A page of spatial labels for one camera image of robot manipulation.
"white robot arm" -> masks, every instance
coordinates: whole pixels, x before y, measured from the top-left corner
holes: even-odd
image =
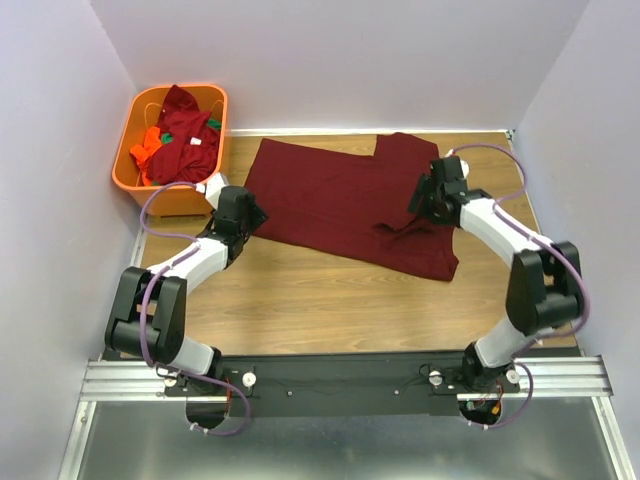
[[[463,357],[462,382],[469,390],[485,391],[536,338],[580,317],[584,298],[576,280],[538,242],[556,250],[579,273],[577,248],[569,242],[553,243],[501,211],[519,231],[509,226],[496,214],[494,199],[483,190],[468,189],[464,167],[456,156],[433,161],[431,175],[418,182],[409,211],[475,235],[511,267],[506,315],[472,342]]]
[[[148,313],[151,320],[146,325],[146,334],[152,359],[177,370],[219,378],[222,374],[220,351],[184,334],[186,298],[204,280],[233,263],[267,216],[256,205],[251,192],[229,185],[222,174],[214,175],[206,186],[198,184],[197,190],[214,209],[211,220],[195,244],[167,261],[148,269],[129,267],[123,272],[105,343],[118,352],[141,356],[142,296],[151,278],[168,268],[151,293],[155,311]]]

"orange laundry basket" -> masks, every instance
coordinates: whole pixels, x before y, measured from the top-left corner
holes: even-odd
[[[211,118],[221,123],[218,162],[211,175],[218,172],[226,173],[229,169],[231,152],[227,115],[229,102],[226,92],[215,85],[180,86],[196,98],[200,110],[211,110]],[[142,144],[145,132],[158,121],[162,103],[169,88],[171,85],[153,87],[140,93],[133,100],[111,172],[115,184],[129,193],[140,206],[144,205],[151,194],[160,187],[145,187],[142,184],[140,170],[129,154],[129,150],[134,145]],[[202,194],[191,187],[179,186],[158,195],[147,213],[168,216],[207,214],[210,211],[211,205]]]

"white wall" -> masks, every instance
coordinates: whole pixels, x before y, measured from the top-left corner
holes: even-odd
[[[134,87],[84,0],[0,5],[0,478],[57,478],[136,209],[110,169]]]
[[[593,297],[580,335],[602,354],[640,471],[640,3],[592,0],[516,134],[545,233],[580,248]]]
[[[232,126],[505,128],[587,0],[92,0],[139,87],[217,83]]]

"purple cable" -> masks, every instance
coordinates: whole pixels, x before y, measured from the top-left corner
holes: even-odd
[[[525,193],[525,191],[527,189],[527,173],[526,173],[524,167],[522,166],[522,164],[518,161],[518,159],[509,150],[507,150],[506,148],[503,148],[503,147],[501,147],[499,145],[493,145],[493,144],[490,144],[490,143],[470,143],[468,145],[463,145],[461,147],[457,147],[457,148],[452,149],[451,150],[451,154],[453,155],[454,153],[459,152],[460,150],[466,150],[468,148],[492,148],[494,150],[498,150],[498,151],[504,153],[505,155],[507,155],[509,158],[511,158],[511,160],[513,160],[516,163],[516,165],[520,169],[520,172],[522,172],[522,188],[520,190],[518,190],[517,192],[515,192],[515,193],[512,193],[510,195],[506,195],[504,197],[500,197],[500,198],[496,199],[495,203],[493,204],[493,212],[496,214],[496,216],[500,220],[502,220],[505,224],[507,224],[513,230],[518,232],[523,237],[526,237],[531,242],[535,243],[538,247],[543,248],[544,250],[549,252],[557,261],[559,261],[562,264],[562,266],[575,279],[576,283],[578,284],[578,288],[580,288],[580,292],[582,293],[582,298],[584,300],[582,316],[578,320],[578,323],[573,327],[573,329],[568,331],[568,332],[564,332],[564,333],[562,333],[562,332],[558,332],[558,333],[554,332],[554,333],[550,333],[550,334],[547,334],[547,335],[541,335],[536,340],[540,340],[540,339],[543,339],[543,338],[552,338],[552,337],[568,337],[568,336],[571,336],[571,335],[574,335],[574,334],[578,333],[580,330],[582,330],[582,328],[587,323],[587,319],[589,318],[589,314],[591,313],[591,297],[589,296],[589,292],[587,291],[587,286],[585,285],[584,280],[582,279],[582,277],[580,276],[578,271],[575,269],[575,267],[573,265],[571,265],[571,263],[569,263],[569,261],[564,256],[562,256],[560,254],[560,252],[558,252],[555,248],[551,247],[550,245],[547,245],[545,242],[540,240],[537,236],[531,235],[524,228],[522,228],[522,226],[520,226],[518,223],[516,223],[513,220],[511,220],[506,215],[506,212],[504,210],[502,210],[502,208],[500,207],[500,204],[502,202],[504,202],[506,200],[513,200],[514,198],[517,198],[520,195]],[[522,350],[520,350],[517,353],[520,354],[520,353],[528,350],[534,343],[536,343],[536,340],[532,340],[528,345],[526,345]]]
[[[522,416],[525,409],[529,406],[529,403],[531,402],[531,398],[533,397],[533,374],[531,373],[531,370],[529,370],[529,367],[527,367],[524,363],[515,363],[514,365],[519,365],[520,367],[522,367],[522,369],[526,372],[527,377],[529,377],[529,392],[527,393],[527,398],[525,398],[524,403],[520,405],[520,408],[516,413],[514,413],[504,421],[499,421],[498,423],[494,423],[493,425],[487,425],[486,427],[488,430],[489,429],[495,430],[496,428],[506,427],[510,423],[515,422],[518,418]]]
[[[551,338],[551,337],[568,337],[570,335],[574,335],[574,334],[578,333],[585,326],[585,324],[587,323],[587,319],[589,318],[589,314],[591,313],[591,297],[589,297],[589,292],[587,291],[587,286],[585,285],[584,281],[582,280],[582,277],[580,276],[580,274],[578,273],[576,268],[573,265],[571,265],[571,263],[569,263],[569,261],[564,256],[562,256],[555,248],[551,247],[550,245],[547,245],[545,242],[540,240],[536,235],[531,235],[522,226],[520,226],[515,221],[511,220],[511,218],[509,218],[509,216],[506,214],[506,212],[500,206],[500,204],[502,202],[507,201],[507,200],[513,200],[514,198],[517,198],[517,197],[519,197],[520,195],[523,195],[526,192],[526,190],[527,190],[527,172],[525,171],[525,169],[522,166],[522,164],[515,157],[515,155],[513,155],[508,149],[503,148],[503,147],[501,147],[499,145],[493,145],[491,143],[470,143],[468,145],[462,145],[460,147],[452,149],[451,152],[449,153],[449,155],[453,155],[456,152],[459,152],[460,150],[466,150],[468,148],[491,148],[493,150],[498,150],[498,151],[504,153],[505,155],[507,155],[509,158],[511,158],[511,160],[513,160],[516,163],[516,165],[520,169],[520,172],[522,173],[522,188],[520,188],[515,193],[509,194],[509,195],[505,195],[504,197],[500,197],[500,198],[496,199],[495,203],[493,204],[493,213],[495,213],[496,216],[500,220],[502,220],[506,225],[508,225],[511,229],[513,229],[514,231],[518,232],[520,235],[522,235],[523,237],[527,238],[528,240],[530,240],[531,242],[536,244],[538,247],[546,250],[557,261],[559,261],[564,266],[564,268],[567,269],[567,271],[571,274],[571,276],[575,279],[576,283],[578,284],[578,287],[580,288],[580,292],[582,293],[582,298],[584,300],[582,315],[581,315],[580,319],[578,320],[578,323],[575,326],[573,326],[572,330],[570,330],[569,332],[565,332],[565,333],[555,333],[555,332],[553,332],[553,333],[550,333],[550,334],[541,335],[541,336],[539,336],[537,338],[534,338],[533,340],[528,342],[524,347],[522,347],[519,351],[515,352],[514,356],[520,355],[523,352],[527,351],[529,348],[531,348],[536,343],[537,340],[540,340],[540,339],[543,339],[543,338]],[[524,369],[524,371],[527,373],[527,377],[529,377],[529,393],[527,395],[527,398],[525,399],[524,403],[520,406],[518,411],[516,413],[514,413],[513,415],[511,415],[511,417],[509,417],[508,419],[506,419],[504,421],[500,421],[500,422],[498,422],[498,423],[496,423],[494,425],[486,425],[486,428],[488,428],[488,429],[501,428],[501,427],[504,427],[504,426],[509,425],[510,423],[514,422],[515,420],[520,418],[520,416],[524,413],[525,409],[529,406],[529,403],[531,402],[531,398],[533,397],[533,375],[531,374],[531,370],[529,370],[529,367],[527,367],[523,363],[515,363],[515,365],[520,365]]]
[[[198,239],[193,235],[187,235],[186,233],[158,232],[157,230],[154,230],[149,225],[147,225],[145,221],[147,210],[149,209],[149,206],[153,203],[153,201],[156,199],[156,197],[160,195],[162,192],[164,192],[165,190],[168,190],[171,187],[177,187],[179,185],[185,185],[187,187],[196,188],[196,184],[191,182],[173,182],[160,187],[158,190],[153,192],[151,196],[147,199],[147,201],[144,203],[142,210],[140,211],[140,225],[142,225],[142,228],[144,229],[145,232],[150,233],[151,235],[156,235],[158,237],[168,237],[168,238],[184,238],[186,240],[190,240],[192,243],[195,243],[196,241],[198,241]]]
[[[178,234],[178,233],[173,233],[173,234],[171,234],[171,233],[159,233],[159,232],[156,232],[155,230],[152,230],[151,228],[147,227],[145,225],[145,223],[144,223],[144,218],[145,218],[146,213],[147,213],[147,208],[149,207],[151,202],[155,199],[155,197],[160,192],[162,192],[164,190],[167,190],[168,188],[171,188],[171,187],[176,186],[176,185],[189,185],[189,186],[192,186],[192,187],[195,188],[195,185],[192,184],[192,183],[189,183],[189,182],[176,182],[176,183],[169,183],[169,184],[165,185],[164,187],[158,189],[156,192],[153,193],[153,195],[151,195],[151,197],[149,197],[147,202],[142,207],[142,211],[140,212],[140,224],[142,225],[142,227],[147,232],[149,232],[149,233],[151,233],[153,235],[159,235],[161,237],[186,238],[188,240],[191,240],[192,242],[197,242],[197,238],[196,237],[192,237],[191,235],[183,235],[183,234]],[[160,277],[162,277],[166,272],[168,272],[169,270],[171,270],[172,268],[174,268],[175,266],[177,266],[181,262],[185,261],[187,258],[191,257],[192,255],[195,255],[195,253],[198,250],[200,250],[200,247],[198,245],[196,245],[193,249],[189,250],[184,255],[176,258],[173,261],[173,263],[171,264],[171,266],[169,266],[169,265],[164,266],[156,274],[154,274],[153,277],[151,277],[151,280],[149,280],[149,284],[145,288],[144,295],[142,296],[142,304],[140,306],[140,351],[142,352],[142,358],[144,359],[145,363],[147,365],[149,365],[149,367],[153,367],[154,366],[154,361],[151,358],[151,352],[149,351],[149,344],[147,342],[147,336],[146,336],[147,309],[149,307],[149,302],[151,300],[151,294],[153,293],[153,289],[154,289],[156,283],[158,283],[158,280],[160,280]],[[157,364],[157,365],[161,366],[163,368],[166,368],[168,370],[172,370],[172,367],[170,367],[170,366],[161,365],[161,364]],[[222,380],[218,380],[218,379],[215,379],[215,378],[205,377],[204,375],[199,375],[197,373],[186,372],[186,371],[182,371],[182,370],[180,371],[180,373],[182,373],[183,375],[185,375],[187,377],[195,378],[196,380],[212,383],[213,385],[218,385],[220,387],[224,387],[226,389],[230,389],[240,397],[240,399],[242,400],[242,403],[244,404],[244,420],[240,424],[240,426],[237,427],[237,428],[234,428],[232,430],[222,431],[222,432],[216,432],[215,430],[209,430],[209,429],[203,428],[200,425],[198,425],[197,423],[192,423],[191,424],[191,428],[192,429],[198,430],[198,431],[203,432],[203,433],[205,433],[207,435],[218,436],[218,437],[228,437],[228,436],[240,433],[249,424],[249,420],[251,419],[251,405],[249,404],[249,400],[247,399],[245,394],[238,387],[236,387],[234,385],[231,385],[228,382],[224,382]]]

